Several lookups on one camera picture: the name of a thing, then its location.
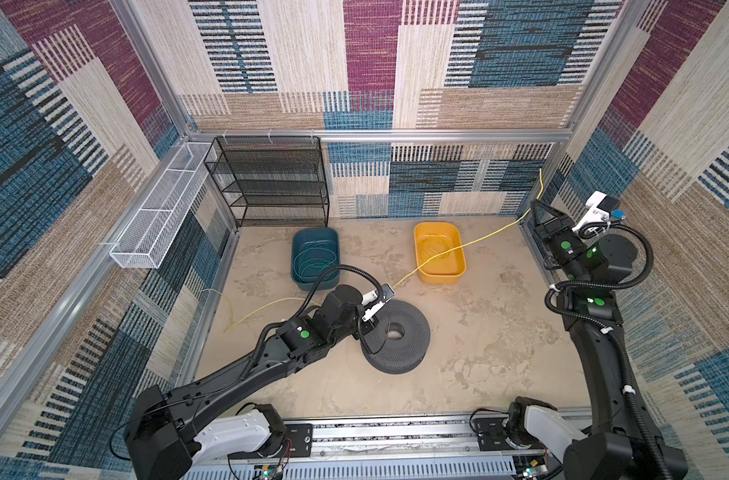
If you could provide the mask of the grey perforated cable spool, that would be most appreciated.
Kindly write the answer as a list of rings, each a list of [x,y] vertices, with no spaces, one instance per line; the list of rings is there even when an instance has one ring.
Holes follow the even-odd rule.
[[[380,372],[392,375],[416,369],[431,343],[431,326],[416,306],[392,300],[376,315],[376,328],[360,342],[364,358]]]

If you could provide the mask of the yellow plastic bin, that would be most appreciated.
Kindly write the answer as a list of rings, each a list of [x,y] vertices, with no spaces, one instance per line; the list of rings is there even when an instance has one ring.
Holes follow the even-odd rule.
[[[460,230],[448,222],[422,222],[414,229],[417,274],[422,282],[457,284],[467,271]]]

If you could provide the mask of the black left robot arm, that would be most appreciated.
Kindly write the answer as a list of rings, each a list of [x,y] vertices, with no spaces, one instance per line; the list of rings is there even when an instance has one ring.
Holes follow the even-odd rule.
[[[238,402],[324,359],[344,338],[364,337],[367,323],[394,297],[394,289],[346,264],[330,266],[322,275],[339,271],[366,279],[373,290],[362,294],[339,285],[319,306],[306,297],[290,318],[266,324],[256,347],[242,358],[201,380],[168,392],[150,386],[138,396],[130,419],[116,428],[136,478],[183,478],[196,462],[224,454],[226,446],[268,455],[282,445],[284,424],[268,405],[244,415],[243,426],[219,434],[206,430]]]

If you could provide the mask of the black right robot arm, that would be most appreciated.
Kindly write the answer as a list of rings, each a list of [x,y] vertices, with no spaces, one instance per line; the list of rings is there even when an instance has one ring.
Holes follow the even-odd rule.
[[[666,444],[643,399],[627,351],[616,293],[652,273],[651,242],[615,216],[618,199],[603,195],[580,221],[535,199],[548,213],[534,232],[566,278],[549,287],[545,305],[562,318],[581,360],[592,408],[588,431],[547,402],[519,397],[504,424],[513,447],[540,444],[567,479],[682,479],[683,450]]]

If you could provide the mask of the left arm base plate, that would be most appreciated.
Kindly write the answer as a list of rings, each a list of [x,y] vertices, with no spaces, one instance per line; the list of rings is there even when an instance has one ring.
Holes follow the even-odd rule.
[[[314,425],[312,423],[291,423],[286,426],[281,440],[268,440],[268,445],[257,452],[236,452],[228,454],[230,460],[290,459],[308,458],[312,454]]]

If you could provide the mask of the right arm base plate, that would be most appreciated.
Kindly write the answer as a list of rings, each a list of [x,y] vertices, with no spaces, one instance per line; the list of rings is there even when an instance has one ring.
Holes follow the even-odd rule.
[[[540,442],[518,444],[510,440],[504,428],[504,418],[498,417],[475,417],[472,420],[474,434],[477,438],[479,449],[484,452],[492,451],[525,451],[545,450],[546,447]]]

